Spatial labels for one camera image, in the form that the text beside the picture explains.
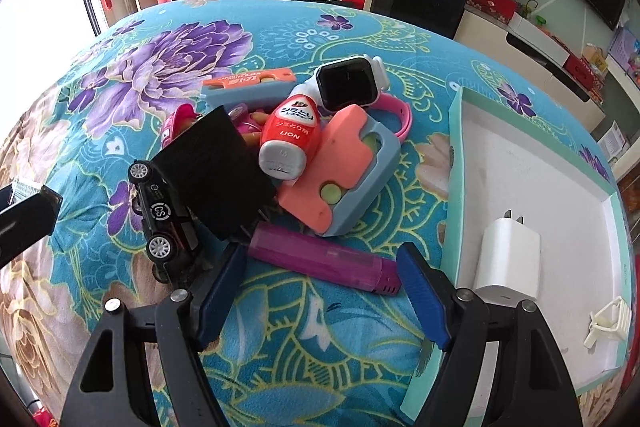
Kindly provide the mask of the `white side desk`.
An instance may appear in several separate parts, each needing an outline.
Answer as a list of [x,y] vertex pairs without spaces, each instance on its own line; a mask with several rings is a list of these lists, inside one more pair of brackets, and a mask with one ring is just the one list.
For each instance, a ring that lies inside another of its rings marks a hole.
[[[616,117],[623,117],[626,124],[630,124],[632,120],[639,124],[640,92],[637,83],[625,72],[625,69],[618,64],[611,54],[606,57],[606,62],[608,63],[608,73],[624,94],[625,102],[620,102],[620,109],[616,110]],[[639,130],[630,132],[629,135],[628,150],[620,155],[620,158],[613,165],[613,173],[617,181],[627,176],[639,162]]]

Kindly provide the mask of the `orange blue carrot knife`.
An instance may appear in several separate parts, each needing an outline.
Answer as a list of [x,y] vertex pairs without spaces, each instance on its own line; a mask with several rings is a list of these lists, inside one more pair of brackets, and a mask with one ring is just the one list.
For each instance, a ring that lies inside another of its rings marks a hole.
[[201,95],[211,108],[231,110],[244,104],[249,110],[272,109],[284,101],[296,86],[291,69],[275,68],[241,72],[203,82]]

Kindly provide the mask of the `white plastic clip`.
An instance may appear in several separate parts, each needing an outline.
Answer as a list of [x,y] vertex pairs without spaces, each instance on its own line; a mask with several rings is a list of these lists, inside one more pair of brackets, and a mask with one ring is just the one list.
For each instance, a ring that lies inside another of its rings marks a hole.
[[589,317],[585,348],[592,349],[601,339],[627,340],[632,312],[622,296],[615,297],[598,312],[590,312]]

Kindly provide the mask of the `pink pup toy figure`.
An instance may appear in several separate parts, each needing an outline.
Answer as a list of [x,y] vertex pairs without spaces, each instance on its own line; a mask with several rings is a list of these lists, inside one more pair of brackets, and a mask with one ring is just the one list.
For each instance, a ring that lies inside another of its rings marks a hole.
[[162,124],[160,147],[168,147],[191,128],[218,140],[237,134],[247,145],[257,146],[268,117],[262,109],[249,110],[244,103],[234,106],[228,113],[220,106],[207,114],[198,113],[190,103],[183,103]]

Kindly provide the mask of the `red gift box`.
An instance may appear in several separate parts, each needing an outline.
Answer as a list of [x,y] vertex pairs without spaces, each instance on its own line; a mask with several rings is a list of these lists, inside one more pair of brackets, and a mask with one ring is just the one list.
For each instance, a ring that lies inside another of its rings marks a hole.
[[516,11],[516,3],[513,0],[466,0],[466,4],[503,24],[509,23]]

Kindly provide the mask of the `red stain remover bottle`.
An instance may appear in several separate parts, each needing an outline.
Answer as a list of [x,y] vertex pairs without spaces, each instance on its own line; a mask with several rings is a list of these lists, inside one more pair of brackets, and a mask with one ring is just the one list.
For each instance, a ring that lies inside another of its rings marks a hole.
[[314,158],[321,135],[320,113],[308,84],[296,86],[262,128],[260,169],[273,179],[297,180]]

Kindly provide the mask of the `black toy car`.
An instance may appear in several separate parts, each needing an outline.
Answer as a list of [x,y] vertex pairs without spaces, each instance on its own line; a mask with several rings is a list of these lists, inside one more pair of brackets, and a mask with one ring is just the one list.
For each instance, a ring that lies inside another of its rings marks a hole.
[[203,271],[201,237],[191,211],[151,161],[136,159],[128,179],[134,186],[131,209],[141,218],[154,279],[171,287],[190,285]]

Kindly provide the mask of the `cream TV stand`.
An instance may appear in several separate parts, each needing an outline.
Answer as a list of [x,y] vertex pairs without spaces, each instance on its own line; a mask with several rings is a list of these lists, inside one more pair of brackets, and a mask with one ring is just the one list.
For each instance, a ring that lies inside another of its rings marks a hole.
[[521,75],[566,108],[589,132],[604,121],[603,110],[572,78],[564,72],[550,72],[541,62],[514,48],[509,40],[518,43],[518,39],[482,14],[465,10],[454,40]]

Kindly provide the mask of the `teal shallow box tray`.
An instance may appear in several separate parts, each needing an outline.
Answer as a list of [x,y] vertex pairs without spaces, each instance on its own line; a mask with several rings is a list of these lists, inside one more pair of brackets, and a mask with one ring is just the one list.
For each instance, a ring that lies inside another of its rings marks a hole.
[[587,348],[591,314],[634,302],[634,268],[620,193],[574,150],[527,117],[462,88],[449,109],[452,168],[439,268],[474,283],[480,242],[510,211],[541,237],[537,303],[578,395],[620,373],[632,338]]

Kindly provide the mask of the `white flat box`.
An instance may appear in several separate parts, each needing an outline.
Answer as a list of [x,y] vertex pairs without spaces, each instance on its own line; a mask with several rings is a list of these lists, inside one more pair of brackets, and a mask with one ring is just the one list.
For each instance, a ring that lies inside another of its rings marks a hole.
[[508,33],[528,44],[555,65],[564,66],[570,57],[567,49],[518,13],[514,13],[511,17]]

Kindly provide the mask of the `white USB wall charger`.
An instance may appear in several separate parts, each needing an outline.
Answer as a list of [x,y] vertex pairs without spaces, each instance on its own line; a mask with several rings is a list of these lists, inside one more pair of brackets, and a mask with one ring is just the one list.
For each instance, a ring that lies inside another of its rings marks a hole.
[[536,301],[541,270],[541,236],[508,209],[485,229],[473,289],[488,303],[515,307]]

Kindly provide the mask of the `pink blue foam toy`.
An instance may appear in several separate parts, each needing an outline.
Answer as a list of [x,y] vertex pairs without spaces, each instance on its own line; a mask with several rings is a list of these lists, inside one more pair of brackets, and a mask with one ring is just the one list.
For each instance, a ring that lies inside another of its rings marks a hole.
[[384,124],[351,105],[322,130],[312,161],[278,191],[280,207],[323,237],[348,233],[393,176],[400,142]]

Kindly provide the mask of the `white smartwatch black screen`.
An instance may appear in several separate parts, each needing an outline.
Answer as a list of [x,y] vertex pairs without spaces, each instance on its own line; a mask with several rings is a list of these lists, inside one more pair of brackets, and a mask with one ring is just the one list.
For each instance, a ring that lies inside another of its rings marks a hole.
[[349,105],[367,107],[390,89],[381,57],[359,55],[321,65],[314,73],[322,107],[335,113]]

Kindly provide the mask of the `purple lighter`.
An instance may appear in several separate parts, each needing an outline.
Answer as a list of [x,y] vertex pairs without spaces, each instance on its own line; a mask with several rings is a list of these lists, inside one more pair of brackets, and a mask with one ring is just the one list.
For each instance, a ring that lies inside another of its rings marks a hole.
[[250,257],[336,285],[397,295],[401,283],[392,259],[262,222],[250,240]]

